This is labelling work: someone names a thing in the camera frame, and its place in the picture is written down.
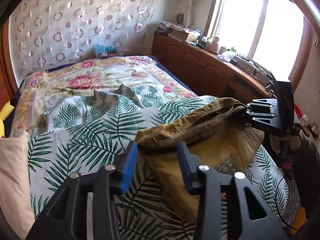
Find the person right hand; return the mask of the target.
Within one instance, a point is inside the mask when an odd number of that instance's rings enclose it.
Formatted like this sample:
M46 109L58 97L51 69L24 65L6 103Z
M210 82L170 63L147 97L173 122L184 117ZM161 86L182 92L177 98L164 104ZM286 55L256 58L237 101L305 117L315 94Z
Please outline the person right hand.
M271 147L277 155L292 160L306 138L302 131L297 135L285 134L283 137L270 135Z

